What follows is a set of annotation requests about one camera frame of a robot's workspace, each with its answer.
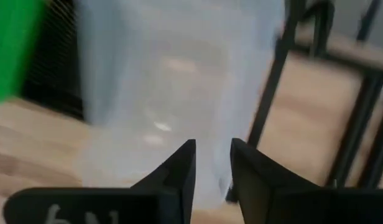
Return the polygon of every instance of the wooden floor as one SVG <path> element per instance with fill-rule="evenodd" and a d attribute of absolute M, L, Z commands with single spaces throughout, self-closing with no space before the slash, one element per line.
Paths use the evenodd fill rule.
<path fill-rule="evenodd" d="M 359 86 L 355 71 L 291 55 L 259 149 L 302 177 L 323 184 Z M 348 185 L 356 183 L 382 113 L 383 99 Z M 90 131 L 83 123 L 22 100 L 0 105 L 0 223 L 5 198 L 17 190 L 80 185 L 72 164 Z M 195 212 L 193 223 L 243 221 L 238 207 L 224 205 Z"/>

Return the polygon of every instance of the green object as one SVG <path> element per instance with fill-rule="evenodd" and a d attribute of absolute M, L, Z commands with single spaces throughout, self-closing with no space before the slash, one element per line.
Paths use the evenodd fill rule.
<path fill-rule="evenodd" d="M 0 101 L 20 90 L 44 9 L 43 0 L 0 0 Z"/>

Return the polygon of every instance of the gray wall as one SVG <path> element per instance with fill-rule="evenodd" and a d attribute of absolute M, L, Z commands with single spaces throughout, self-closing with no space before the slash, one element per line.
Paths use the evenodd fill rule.
<path fill-rule="evenodd" d="M 371 0 L 335 0 L 335 21 L 333 30 L 355 38 L 362 12 Z M 383 47 L 383 1 L 377 14 L 369 42 Z"/>

